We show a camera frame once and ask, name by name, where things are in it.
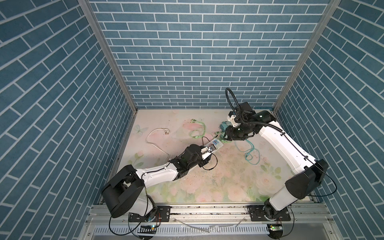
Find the white power strip colourful sockets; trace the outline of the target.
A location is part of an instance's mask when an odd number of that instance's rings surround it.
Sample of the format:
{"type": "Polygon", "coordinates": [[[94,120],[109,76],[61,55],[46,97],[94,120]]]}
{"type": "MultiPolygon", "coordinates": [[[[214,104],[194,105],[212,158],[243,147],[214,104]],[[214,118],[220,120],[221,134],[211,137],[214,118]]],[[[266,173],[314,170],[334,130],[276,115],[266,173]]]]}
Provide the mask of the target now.
{"type": "Polygon", "coordinates": [[[217,150],[223,147],[224,144],[217,138],[213,139],[209,143],[203,146],[201,149],[202,157],[206,158],[211,154],[214,154],[217,150]]]}

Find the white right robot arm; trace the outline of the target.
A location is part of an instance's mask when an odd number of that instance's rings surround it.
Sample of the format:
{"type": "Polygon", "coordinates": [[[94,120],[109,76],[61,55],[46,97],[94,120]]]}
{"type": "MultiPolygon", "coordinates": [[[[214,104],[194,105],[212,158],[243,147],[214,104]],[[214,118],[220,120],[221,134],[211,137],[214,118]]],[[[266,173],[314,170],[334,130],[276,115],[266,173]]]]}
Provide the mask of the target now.
{"type": "Polygon", "coordinates": [[[311,195],[328,176],[329,164],[307,153],[268,111],[255,112],[249,103],[239,103],[230,88],[225,89],[226,99],[231,107],[227,120],[230,125],[224,131],[224,140],[247,141],[255,135],[267,140],[284,158],[294,173],[285,185],[264,202],[265,218],[275,221],[284,215],[288,206],[311,195]]]}

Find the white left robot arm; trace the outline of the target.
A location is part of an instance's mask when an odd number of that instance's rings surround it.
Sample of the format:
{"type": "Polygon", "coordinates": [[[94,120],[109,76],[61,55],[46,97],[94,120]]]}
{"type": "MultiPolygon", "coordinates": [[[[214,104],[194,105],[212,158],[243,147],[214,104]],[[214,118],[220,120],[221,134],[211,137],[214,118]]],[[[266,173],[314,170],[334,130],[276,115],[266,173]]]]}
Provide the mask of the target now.
{"type": "Polygon", "coordinates": [[[127,212],[153,217],[157,206],[151,197],[141,198],[141,193],[148,187],[181,179],[197,166],[203,168],[217,149],[213,144],[192,144],[180,156],[158,167],[136,169],[132,165],[124,166],[101,190],[111,217],[118,218],[127,212]]]}

